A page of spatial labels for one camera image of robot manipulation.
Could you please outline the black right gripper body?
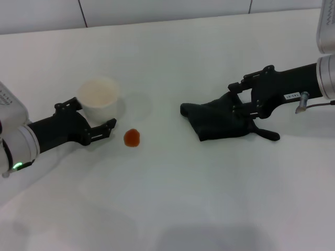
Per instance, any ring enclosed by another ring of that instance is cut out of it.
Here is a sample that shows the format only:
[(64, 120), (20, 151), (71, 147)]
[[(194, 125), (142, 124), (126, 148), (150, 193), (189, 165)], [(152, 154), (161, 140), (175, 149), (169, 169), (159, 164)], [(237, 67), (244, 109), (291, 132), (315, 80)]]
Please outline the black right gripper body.
[(316, 69), (315, 63), (282, 72), (272, 65), (265, 67), (259, 76), (252, 78), (251, 113), (268, 118), (278, 106), (297, 101), (297, 97), (285, 97), (294, 93), (307, 92), (310, 98), (321, 97)]

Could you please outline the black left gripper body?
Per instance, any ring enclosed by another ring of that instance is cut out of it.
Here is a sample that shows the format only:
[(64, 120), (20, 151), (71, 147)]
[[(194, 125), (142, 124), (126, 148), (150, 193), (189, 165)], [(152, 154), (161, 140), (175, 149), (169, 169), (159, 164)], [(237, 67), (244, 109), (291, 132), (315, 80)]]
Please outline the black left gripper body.
[(90, 126), (78, 113), (80, 109), (79, 104), (57, 104), (52, 116), (28, 125), (38, 140), (40, 153), (67, 142), (76, 142), (83, 146), (91, 143), (88, 135)]

